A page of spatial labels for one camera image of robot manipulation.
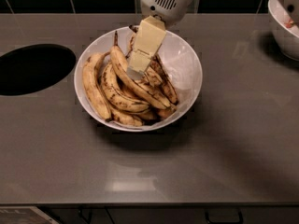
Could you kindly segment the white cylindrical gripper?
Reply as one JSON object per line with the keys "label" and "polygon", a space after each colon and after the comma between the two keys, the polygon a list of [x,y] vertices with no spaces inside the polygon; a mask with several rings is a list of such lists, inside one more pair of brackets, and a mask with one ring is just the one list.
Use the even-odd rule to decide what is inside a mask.
{"label": "white cylindrical gripper", "polygon": [[136,33],[127,75],[139,80],[148,69],[166,36],[166,27],[182,20],[192,0],[140,0],[144,17]]}

